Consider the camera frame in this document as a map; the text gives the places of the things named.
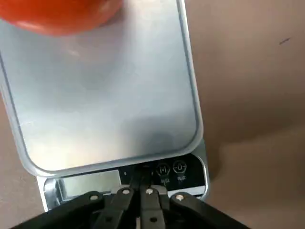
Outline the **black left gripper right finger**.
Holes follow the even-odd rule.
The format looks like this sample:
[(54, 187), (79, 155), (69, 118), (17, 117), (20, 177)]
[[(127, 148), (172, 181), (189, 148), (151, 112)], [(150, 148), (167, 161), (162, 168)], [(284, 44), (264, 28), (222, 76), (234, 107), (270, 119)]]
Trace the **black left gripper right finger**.
[(140, 228), (142, 229), (247, 229), (248, 227), (186, 193), (168, 197), (163, 186), (152, 186), (148, 167), (140, 169)]

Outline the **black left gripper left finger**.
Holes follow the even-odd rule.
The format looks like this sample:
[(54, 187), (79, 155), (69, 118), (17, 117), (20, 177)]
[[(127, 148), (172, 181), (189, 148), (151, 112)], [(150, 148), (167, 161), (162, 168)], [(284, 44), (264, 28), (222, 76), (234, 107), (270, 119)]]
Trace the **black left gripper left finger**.
[(137, 167), (127, 187), (104, 196), (97, 191), (82, 194), (14, 229), (120, 229), (135, 224), (142, 168)]

